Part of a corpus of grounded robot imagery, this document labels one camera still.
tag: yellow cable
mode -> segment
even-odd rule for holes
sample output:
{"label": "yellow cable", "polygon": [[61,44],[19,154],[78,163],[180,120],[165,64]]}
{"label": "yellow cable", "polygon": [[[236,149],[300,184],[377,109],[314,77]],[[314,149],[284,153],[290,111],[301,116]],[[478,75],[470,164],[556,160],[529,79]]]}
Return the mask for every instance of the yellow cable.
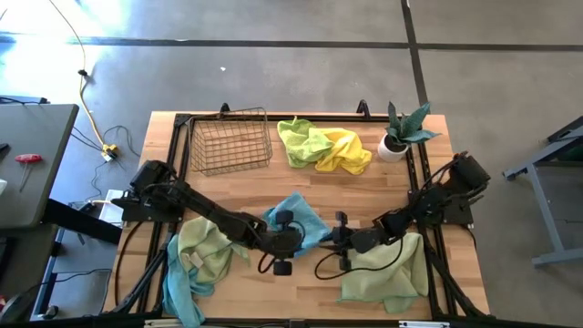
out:
{"label": "yellow cable", "polygon": [[[63,17],[66,24],[69,25],[69,27],[71,28],[71,31],[73,31],[73,34],[75,34],[75,37],[77,38],[77,41],[79,42],[79,45],[81,46],[81,51],[83,51],[83,70],[85,71],[87,60],[86,60],[86,55],[85,55],[85,47],[83,46],[83,43],[81,42],[81,38],[79,38],[77,31],[75,31],[75,28],[73,28],[71,23],[69,23],[69,21],[66,19],[65,15],[63,15],[63,13],[61,13],[61,11],[58,9],[58,7],[55,5],[55,3],[53,3],[53,0],[48,0],[48,2],[50,2],[51,5],[53,5],[53,7],[57,10],[57,12],[61,15],[61,17]],[[83,105],[82,107],[85,110],[87,117],[89,118],[89,122],[91,122],[91,128],[93,128],[93,132],[95,132],[97,140],[99,140],[99,143],[101,144],[101,146],[103,148],[105,148],[107,145],[103,141],[103,139],[101,138],[101,135],[99,134],[99,131],[97,130],[97,125],[95,124],[95,121],[93,120],[93,116],[91,116],[91,113],[87,109],[87,104],[85,103],[85,100],[83,99],[83,90],[84,90],[83,80],[84,80],[84,78],[83,78],[83,76],[81,76],[81,80],[79,81],[79,97],[81,98],[81,104]]]}

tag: yellow cloth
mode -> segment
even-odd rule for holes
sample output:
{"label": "yellow cloth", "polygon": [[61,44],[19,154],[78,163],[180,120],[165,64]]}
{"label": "yellow cloth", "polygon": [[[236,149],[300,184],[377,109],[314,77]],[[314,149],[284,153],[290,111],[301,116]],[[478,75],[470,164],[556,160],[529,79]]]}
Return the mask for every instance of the yellow cloth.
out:
{"label": "yellow cloth", "polygon": [[373,154],[363,149],[363,143],[355,132],[343,128],[316,128],[334,143],[330,153],[318,159],[316,169],[332,172],[339,165],[352,174],[361,174],[371,162]]}

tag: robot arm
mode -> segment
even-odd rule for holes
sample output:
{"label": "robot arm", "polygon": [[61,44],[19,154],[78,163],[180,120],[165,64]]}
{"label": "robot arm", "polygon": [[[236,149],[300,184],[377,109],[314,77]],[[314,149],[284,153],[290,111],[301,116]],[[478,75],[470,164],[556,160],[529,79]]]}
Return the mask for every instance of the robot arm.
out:
{"label": "robot arm", "polygon": [[[145,211],[149,220],[156,221],[167,219],[169,213],[188,208],[217,224],[229,240],[273,255],[277,260],[292,258],[301,248],[302,234],[289,225],[293,221],[290,211],[277,215],[276,221],[282,225],[281,231],[268,231],[265,221],[246,212],[226,210],[195,191],[187,182],[176,179],[173,168],[162,161],[149,160],[144,163],[130,186],[132,188],[122,198],[112,200],[124,209],[124,220],[135,220],[127,217],[126,212],[128,216],[135,216],[137,210]],[[291,265],[288,266],[289,270],[280,271],[276,265],[276,273],[291,274]]]}
{"label": "robot arm", "polygon": [[[340,254],[345,254],[346,249],[365,253],[380,243],[390,245],[403,238],[414,220],[422,220],[427,226],[435,226],[443,222],[444,216],[463,216],[460,212],[467,213],[469,205],[480,198],[479,194],[486,189],[490,176],[473,157],[467,156],[467,152],[456,154],[429,180],[438,174],[441,180],[446,172],[449,173],[446,183],[437,181],[429,186],[429,182],[426,182],[411,195],[409,205],[380,215],[373,220],[371,228],[347,228],[346,214],[338,212],[336,219],[340,226],[335,227],[323,241],[333,241],[334,247],[331,249]],[[341,269],[350,270],[350,262],[346,256],[341,259]]]}

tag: blue cloth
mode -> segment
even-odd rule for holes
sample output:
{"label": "blue cloth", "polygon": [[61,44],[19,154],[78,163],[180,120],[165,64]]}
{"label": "blue cloth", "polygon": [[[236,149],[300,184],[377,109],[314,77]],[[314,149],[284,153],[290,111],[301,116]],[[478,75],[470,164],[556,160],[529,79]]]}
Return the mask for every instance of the blue cloth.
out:
{"label": "blue cloth", "polygon": [[263,219],[273,230],[279,230],[281,226],[275,224],[275,214],[280,210],[291,210],[293,220],[298,221],[305,228],[305,237],[302,242],[302,250],[295,252],[295,257],[305,254],[310,248],[318,246],[320,240],[330,233],[330,228],[320,219],[318,214],[312,210],[306,200],[299,192],[294,192],[290,197],[283,200],[276,207],[263,213]]}
{"label": "blue cloth", "polygon": [[198,328],[205,321],[204,314],[199,309],[192,295],[210,296],[214,293],[214,285],[197,283],[199,269],[192,268],[189,272],[184,270],[179,259],[179,236],[172,237],[168,245],[168,273],[164,278],[164,311],[176,315],[186,328]]}

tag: black table leg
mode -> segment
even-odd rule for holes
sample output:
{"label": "black table leg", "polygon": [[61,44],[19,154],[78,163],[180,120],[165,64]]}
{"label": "black table leg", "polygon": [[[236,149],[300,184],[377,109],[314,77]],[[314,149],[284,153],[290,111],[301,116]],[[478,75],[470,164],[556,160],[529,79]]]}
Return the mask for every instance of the black table leg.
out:
{"label": "black table leg", "polygon": [[67,230],[113,244],[118,244],[121,237],[120,228],[51,199],[46,203],[43,222],[54,223]]}

